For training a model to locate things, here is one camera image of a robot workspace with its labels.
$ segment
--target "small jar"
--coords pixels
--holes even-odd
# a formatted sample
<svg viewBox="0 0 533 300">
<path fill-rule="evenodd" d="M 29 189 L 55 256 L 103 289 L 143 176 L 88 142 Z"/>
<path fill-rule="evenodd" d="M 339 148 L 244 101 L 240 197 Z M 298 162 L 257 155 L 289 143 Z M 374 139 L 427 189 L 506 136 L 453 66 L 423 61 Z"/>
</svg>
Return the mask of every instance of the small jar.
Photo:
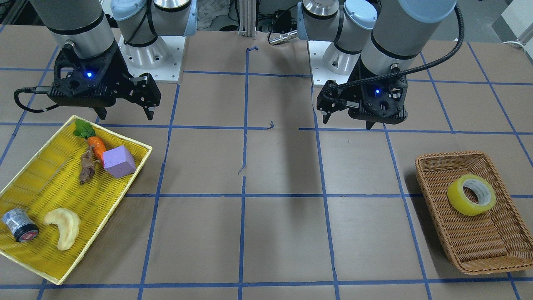
<svg viewBox="0 0 533 300">
<path fill-rule="evenodd" d="M 39 228 L 21 208 L 12 209 L 4 214 L 2 221 L 15 237 L 16 242 L 27 242 L 39 233 Z"/>
</svg>

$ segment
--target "wicker basket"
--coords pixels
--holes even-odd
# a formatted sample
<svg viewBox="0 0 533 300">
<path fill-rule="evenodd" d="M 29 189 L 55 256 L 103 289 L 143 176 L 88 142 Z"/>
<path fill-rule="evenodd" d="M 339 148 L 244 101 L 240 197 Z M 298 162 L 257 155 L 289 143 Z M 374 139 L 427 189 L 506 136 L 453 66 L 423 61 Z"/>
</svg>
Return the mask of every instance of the wicker basket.
<svg viewBox="0 0 533 300">
<path fill-rule="evenodd" d="M 115 179 L 97 165 L 92 180 L 80 185 L 80 157 L 87 150 L 87 142 L 72 134 L 76 119 L 81 118 L 72 116 L 0 192 L 0 215 L 23 208 L 39 227 L 36 238 L 17 243 L 7 226 L 0 223 L 0 252 L 56 285 L 62 284 L 83 258 L 152 151 L 148 145 L 91 123 L 107 149 L 120 145 L 128 148 L 136 171 Z M 66 251 L 56 248 L 57 227 L 43 225 L 44 215 L 56 208 L 68 208 L 81 220 L 78 237 Z"/>
<path fill-rule="evenodd" d="M 465 274 L 490 274 L 533 267 L 533 239 L 490 157 L 477 151 L 420 155 L 416 177 L 450 262 Z M 474 174 L 488 181 L 496 205 L 480 215 L 455 210 L 446 192 L 455 180 Z M 475 201 L 475 194 L 465 191 Z"/>
</svg>

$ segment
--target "red label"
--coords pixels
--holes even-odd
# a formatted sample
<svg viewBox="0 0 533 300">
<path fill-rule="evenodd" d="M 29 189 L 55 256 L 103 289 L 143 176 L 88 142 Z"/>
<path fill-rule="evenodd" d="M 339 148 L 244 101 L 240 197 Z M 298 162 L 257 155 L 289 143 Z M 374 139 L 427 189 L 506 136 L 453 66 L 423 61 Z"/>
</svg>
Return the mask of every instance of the red label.
<svg viewBox="0 0 533 300">
<path fill-rule="evenodd" d="M 37 230 L 28 231 L 20 237 L 20 241 L 27 242 L 33 239 L 37 235 L 37 233 L 39 233 Z"/>
</svg>

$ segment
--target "purple foam cube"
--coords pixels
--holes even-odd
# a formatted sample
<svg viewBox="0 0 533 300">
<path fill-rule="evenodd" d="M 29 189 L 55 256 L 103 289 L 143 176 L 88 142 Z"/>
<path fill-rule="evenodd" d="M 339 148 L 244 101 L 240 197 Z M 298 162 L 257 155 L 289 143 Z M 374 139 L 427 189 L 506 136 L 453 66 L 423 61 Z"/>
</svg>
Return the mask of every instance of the purple foam cube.
<svg viewBox="0 0 533 300">
<path fill-rule="evenodd" d="M 135 172 L 133 155 L 124 146 L 107 150 L 103 153 L 104 169 L 115 178 Z"/>
</svg>

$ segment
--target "toy banana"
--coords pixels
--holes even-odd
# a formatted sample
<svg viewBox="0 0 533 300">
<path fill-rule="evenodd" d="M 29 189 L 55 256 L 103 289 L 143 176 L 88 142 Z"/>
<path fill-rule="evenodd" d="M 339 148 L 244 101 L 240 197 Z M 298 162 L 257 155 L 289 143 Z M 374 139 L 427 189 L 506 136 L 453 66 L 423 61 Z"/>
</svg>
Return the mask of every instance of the toy banana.
<svg viewBox="0 0 533 300">
<path fill-rule="evenodd" d="M 58 226 L 59 250 L 65 251 L 72 247 L 79 231 L 79 217 L 75 212 L 66 208 L 58 208 L 48 212 L 44 216 L 43 223 L 44 225 L 55 224 Z"/>
</svg>

